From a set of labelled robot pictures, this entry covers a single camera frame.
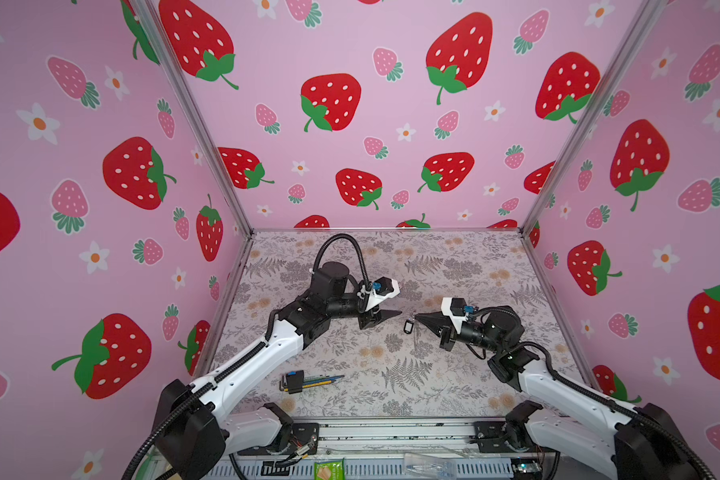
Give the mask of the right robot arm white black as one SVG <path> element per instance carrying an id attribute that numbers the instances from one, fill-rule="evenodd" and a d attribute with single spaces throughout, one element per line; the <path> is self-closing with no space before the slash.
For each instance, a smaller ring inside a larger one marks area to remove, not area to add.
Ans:
<path id="1" fill-rule="evenodd" d="M 513 448 L 555 450 L 610 479 L 713 478 L 665 410 L 651 403 L 636 407 L 557 372 L 546 348 L 523 340 L 511 307 L 476 309 L 447 297 L 440 311 L 414 318 L 444 350 L 462 343 L 488 353 L 493 375 L 528 395 L 505 418 Z"/>

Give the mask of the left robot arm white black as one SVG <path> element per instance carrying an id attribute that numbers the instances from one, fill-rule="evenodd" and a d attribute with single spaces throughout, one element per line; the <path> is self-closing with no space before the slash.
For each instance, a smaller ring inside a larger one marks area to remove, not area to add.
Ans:
<path id="1" fill-rule="evenodd" d="M 248 414 L 234 409 L 278 366 L 327 332 L 332 320 L 355 318 L 360 329 L 368 329 L 398 316 L 381 304 L 399 294 L 399 283 L 388 277 L 370 280 L 365 267 L 360 271 L 355 279 L 346 265 L 317 257 L 309 287 L 270 313 L 261 337 L 191 383 L 175 380 L 166 386 L 152 432 L 128 463 L 124 478 L 134 477 L 151 450 L 168 462 L 167 477 L 201 479 L 225 455 L 270 445 L 284 449 L 292 420 L 279 407 L 266 405 Z"/>

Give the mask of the clear plastic bag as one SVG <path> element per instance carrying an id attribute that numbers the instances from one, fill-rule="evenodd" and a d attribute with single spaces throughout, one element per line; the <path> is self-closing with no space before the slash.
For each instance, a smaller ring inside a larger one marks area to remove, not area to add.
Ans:
<path id="1" fill-rule="evenodd" d="M 403 468 L 407 475 L 415 478 L 448 480 L 456 479 L 458 475 L 457 465 L 452 460 L 411 452 L 403 455 Z"/>

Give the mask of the green packet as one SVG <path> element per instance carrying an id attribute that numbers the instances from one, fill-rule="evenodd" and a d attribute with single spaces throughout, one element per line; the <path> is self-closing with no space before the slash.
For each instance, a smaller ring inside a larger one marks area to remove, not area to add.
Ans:
<path id="1" fill-rule="evenodd" d="M 345 462 L 343 459 L 316 462 L 313 465 L 315 480 L 345 480 Z"/>

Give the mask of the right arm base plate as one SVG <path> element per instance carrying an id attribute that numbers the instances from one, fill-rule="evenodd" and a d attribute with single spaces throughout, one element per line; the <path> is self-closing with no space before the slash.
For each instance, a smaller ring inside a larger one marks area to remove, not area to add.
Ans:
<path id="1" fill-rule="evenodd" d="M 482 420 L 473 423 L 474 434 L 469 442 L 475 444 L 480 453 L 521 454 L 547 453 L 550 449 L 541 447 L 531 439 L 528 416 Z"/>

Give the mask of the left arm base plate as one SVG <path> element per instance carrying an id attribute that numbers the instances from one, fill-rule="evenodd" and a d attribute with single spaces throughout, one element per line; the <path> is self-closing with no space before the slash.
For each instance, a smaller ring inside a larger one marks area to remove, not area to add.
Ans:
<path id="1" fill-rule="evenodd" d="M 270 444 L 239 451 L 238 455 L 244 457 L 289 456 L 302 447 L 308 448 L 307 454 L 315 454 L 317 452 L 319 433 L 319 423 L 297 422 L 283 427 Z"/>

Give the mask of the aluminium rail frame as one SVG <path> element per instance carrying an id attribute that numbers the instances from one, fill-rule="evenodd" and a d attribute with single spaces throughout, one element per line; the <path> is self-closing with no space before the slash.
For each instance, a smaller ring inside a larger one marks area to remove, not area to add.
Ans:
<path id="1" fill-rule="evenodd" d="M 471 419 L 337 419 L 309 420 L 320 424 L 318 455 L 435 454 L 461 447 L 480 453 L 469 442 Z"/>

